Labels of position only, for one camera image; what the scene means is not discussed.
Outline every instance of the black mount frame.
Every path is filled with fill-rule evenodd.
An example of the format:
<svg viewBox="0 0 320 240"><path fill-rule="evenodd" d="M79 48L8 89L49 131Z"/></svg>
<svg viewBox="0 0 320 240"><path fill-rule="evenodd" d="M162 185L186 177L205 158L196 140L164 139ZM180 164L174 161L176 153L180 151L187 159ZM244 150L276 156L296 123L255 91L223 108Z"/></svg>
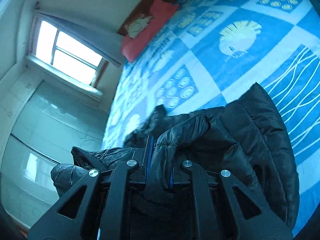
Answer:
<svg viewBox="0 0 320 240"><path fill-rule="evenodd" d="M145 148L114 170L90 170L30 229L29 240L130 239L131 194L143 191L153 149ZM188 190L197 240L289 240L291 230L229 171L205 171L184 161L173 172L172 190Z"/></svg>

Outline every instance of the blue and white bedspread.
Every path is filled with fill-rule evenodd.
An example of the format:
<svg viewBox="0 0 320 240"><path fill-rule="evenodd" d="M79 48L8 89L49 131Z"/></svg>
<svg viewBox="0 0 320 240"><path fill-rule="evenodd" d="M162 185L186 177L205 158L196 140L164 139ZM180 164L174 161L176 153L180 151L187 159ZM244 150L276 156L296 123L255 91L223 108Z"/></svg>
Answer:
<svg viewBox="0 0 320 240"><path fill-rule="evenodd" d="M103 149L164 104L170 115L223 106L258 82L287 127L300 178L294 234L320 202L320 19L309 0L180 0L125 64Z"/></svg>

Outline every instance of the wavy line pattern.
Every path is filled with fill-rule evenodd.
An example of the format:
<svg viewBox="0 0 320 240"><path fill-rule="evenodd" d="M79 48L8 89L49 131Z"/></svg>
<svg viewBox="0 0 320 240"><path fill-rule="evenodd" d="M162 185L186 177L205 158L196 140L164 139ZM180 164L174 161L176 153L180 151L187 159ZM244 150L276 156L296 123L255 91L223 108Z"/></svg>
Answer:
<svg viewBox="0 0 320 240"><path fill-rule="evenodd" d="M262 83L287 127L297 164L320 148L320 59L300 46Z"/></svg>

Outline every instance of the metal bolt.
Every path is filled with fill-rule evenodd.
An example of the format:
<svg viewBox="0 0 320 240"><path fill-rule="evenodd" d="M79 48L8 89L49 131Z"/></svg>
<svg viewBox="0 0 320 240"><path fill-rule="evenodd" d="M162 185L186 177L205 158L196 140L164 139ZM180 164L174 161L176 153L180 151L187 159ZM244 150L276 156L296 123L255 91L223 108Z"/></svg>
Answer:
<svg viewBox="0 0 320 240"><path fill-rule="evenodd" d="M89 176L95 177L99 174L99 171L96 169L89 170Z"/></svg>
<svg viewBox="0 0 320 240"><path fill-rule="evenodd" d="M133 166L137 165L137 161L136 160L128 160L127 165L130 167L133 167Z"/></svg>
<svg viewBox="0 0 320 240"><path fill-rule="evenodd" d="M229 177L230 175L231 175L231 173L230 173L230 171L228 171L228 170L223 170L223 171L221 171L221 175L223 176L223 177Z"/></svg>
<svg viewBox="0 0 320 240"><path fill-rule="evenodd" d="M191 167L192 166L192 161L186 160L182 163L183 166L185 167Z"/></svg>

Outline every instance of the black plastic bracket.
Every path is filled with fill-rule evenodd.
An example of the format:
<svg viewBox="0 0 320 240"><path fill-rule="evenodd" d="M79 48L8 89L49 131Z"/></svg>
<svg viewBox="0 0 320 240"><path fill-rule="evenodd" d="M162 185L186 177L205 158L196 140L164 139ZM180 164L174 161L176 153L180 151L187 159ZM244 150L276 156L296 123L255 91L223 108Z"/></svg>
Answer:
<svg viewBox="0 0 320 240"><path fill-rule="evenodd" d="M232 212L239 240L292 240L289 227L231 172L219 174L219 189Z"/></svg>
<svg viewBox="0 0 320 240"><path fill-rule="evenodd" d="M187 161L180 168L190 176L194 201L194 222L197 240L222 240L217 224L212 195L208 186L207 174L197 163Z"/></svg>
<svg viewBox="0 0 320 240"><path fill-rule="evenodd" d="M97 237L94 228L100 204L100 172L90 170L29 230L29 240Z"/></svg>
<svg viewBox="0 0 320 240"><path fill-rule="evenodd" d="M123 240L128 238L128 180L139 169L136 160L119 164L113 171L112 182L101 217L100 239Z"/></svg>

